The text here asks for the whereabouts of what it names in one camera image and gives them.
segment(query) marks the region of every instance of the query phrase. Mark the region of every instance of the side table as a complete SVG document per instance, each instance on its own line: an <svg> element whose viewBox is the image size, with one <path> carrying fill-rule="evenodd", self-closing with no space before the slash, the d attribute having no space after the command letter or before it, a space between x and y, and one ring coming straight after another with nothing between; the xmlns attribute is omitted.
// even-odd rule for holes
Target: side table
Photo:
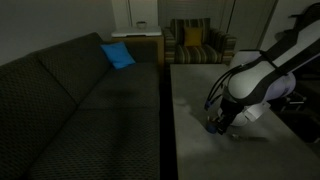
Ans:
<svg viewBox="0 0 320 180"><path fill-rule="evenodd" d="M164 67L164 37L159 26L147 27L146 29L138 29L135 27L126 27L117 29L111 34L114 42L119 41L155 41L158 46L158 67L160 81L163 80Z"/></svg>

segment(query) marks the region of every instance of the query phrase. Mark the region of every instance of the couch cushion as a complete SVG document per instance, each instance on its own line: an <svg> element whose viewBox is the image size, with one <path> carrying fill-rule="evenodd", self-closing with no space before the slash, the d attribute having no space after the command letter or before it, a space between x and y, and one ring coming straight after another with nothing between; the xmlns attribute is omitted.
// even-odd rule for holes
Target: couch cushion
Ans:
<svg viewBox="0 0 320 180"><path fill-rule="evenodd" d="M39 51L38 58L72 98L80 103L109 69L97 33Z"/></svg>
<svg viewBox="0 0 320 180"><path fill-rule="evenodd" d="M76 108L32 57L0 67L0 179L18 179Z"/></svg>
<svg viewBox="0 0 320 180"><path fill-rule="evenodd" d="M170 22L171 31L177 44L184 43L184 27L202 27L202 43L209 43L210 18L201 19L172 19Z"/></svg>
<svg viewBox="0 0 320 180"><path fill-rule="evenodd" d="M184 27L184 46L201 46L202 28Z"/></svg>
<svg viewBox="0 0 320 180"><path fill-rule="evenodd" d="M137 62L158 62L158 44L155 41L125 42L128 52Z"/></svg>
<svg viewBox="0 0 320 180"><path fill-rule="evenodd" d="M174 58L176 64L216 64L221 63L221 54L211 46L177 45Z"/></svg>
<svg viewBox="0 0 320 180"><path fill-rule="evenodd" d="M156 108L77 111L28 178L159 179L159 148Z"/></svg>
<svg viewBox="0 0 320 180"><path fill-rule="evenodd" d="M102 44L101 48L116 69L136 63L127 50L124 42Z"/></svg>
<svg viewBox="0 0 320 180"><path fill-rule="evenodd" d="M111 69L79 105L81 109L159 106L159 80L155 63L136 63Z"/></svg>

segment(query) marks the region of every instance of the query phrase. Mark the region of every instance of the yellow pillow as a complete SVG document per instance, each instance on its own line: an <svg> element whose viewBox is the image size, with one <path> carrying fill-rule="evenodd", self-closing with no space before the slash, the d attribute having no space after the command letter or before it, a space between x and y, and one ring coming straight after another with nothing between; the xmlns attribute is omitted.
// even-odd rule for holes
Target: yellow pillow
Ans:
<svg viewBox="0 0 320 180"><path fill-rule="evenodd" d="M202 28L184 27L184 46L201 46Z"/></svg>

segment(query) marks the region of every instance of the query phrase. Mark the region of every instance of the dark patterned couch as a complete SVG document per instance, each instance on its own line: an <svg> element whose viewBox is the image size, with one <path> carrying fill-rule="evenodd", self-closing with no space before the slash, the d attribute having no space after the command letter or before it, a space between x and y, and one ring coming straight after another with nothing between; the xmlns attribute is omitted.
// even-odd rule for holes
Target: dark patterned couch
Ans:
<svg viewBox="0 0 320 180"><path fill-rule="evenodd" d="M0 67L1 180L159 179L157 45L127 43L137 63L115 70L102 43L91 33Z"/></svg>

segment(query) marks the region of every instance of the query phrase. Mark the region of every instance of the black cable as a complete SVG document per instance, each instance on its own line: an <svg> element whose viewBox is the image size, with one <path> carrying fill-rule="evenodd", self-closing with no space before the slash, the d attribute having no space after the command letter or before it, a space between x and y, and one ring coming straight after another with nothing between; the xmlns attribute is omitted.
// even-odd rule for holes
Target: black cable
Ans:
<svg viewBox="0 0 320 180"><path fill-rule="evenodd" d="M221 96L221 94L220 94L220 95L216 96L214 99L212 99L213 96L215 95L215 93L217 92L218 88L221 86L221 84L222 84L230 75L232 75L232 74L234 73L234 71L237 71L237 70L239 70L239 69L241 69L241 68L243 68L243 67L244 67L244 65L238 65L238 66L236 66L236 67L228 70L228 71L225 72L222 76L219 77L219 79L214 83L214 85L212 86L212 88L211 88L211 90L210 90L210 92L209 92L209 94L208 94L207 101L206 101L205 106L204 106L204 108L205 108L206 110L208 110L209 107Z"/></svg>

